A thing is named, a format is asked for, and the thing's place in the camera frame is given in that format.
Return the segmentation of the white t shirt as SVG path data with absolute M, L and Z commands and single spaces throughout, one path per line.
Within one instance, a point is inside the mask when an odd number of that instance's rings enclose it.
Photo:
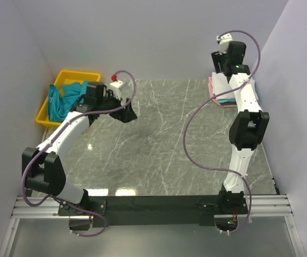
M 220 93 L 231 90 L 231 87 L 227 82 L 227 78 L 222 73 L 212 72 L 211 79 L 212 79 L 212 89 L 214 95 L 219 95 Z M 235 95 L 233 92 L 227 93 L 222 96 L 218 96 L 217 100 L 234 101 Z

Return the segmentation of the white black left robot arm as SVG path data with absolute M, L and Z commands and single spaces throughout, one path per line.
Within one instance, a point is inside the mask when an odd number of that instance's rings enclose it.
M 68 181 L 61 159 L 100 115 L 110 115 L 122 123 L 137 118 L 131 99 L 122 95 L 125 87 L 126 83 L 117 79 L 108 85 L 88 82 L 86 93 L 71 106 L 54 133 L 37 147 L 23 151 L 21 191 L 29 206 L 36 204 L 27 198 L 27 189 L 70 203 L 71 210 L 77 215 L 91 210 L 88 191 Z

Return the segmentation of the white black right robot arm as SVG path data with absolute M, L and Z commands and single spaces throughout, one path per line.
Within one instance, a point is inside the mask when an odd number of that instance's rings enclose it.
M 223 182 L 217 207 L 224 214 L 234 213 L 246 207 L 245 183 L 251 157 L 261 144 L 270 116 L 260 107 L 256 98 L 251 71 L 243 63 L 246 44 L 234 41 L 227 34 L 217 39 L 219 51 L 211 54 L 215 67 L 212 86 L 229 86 L 234 94 L 237 116 L 229 129 L 232 155 L 230 172 Z

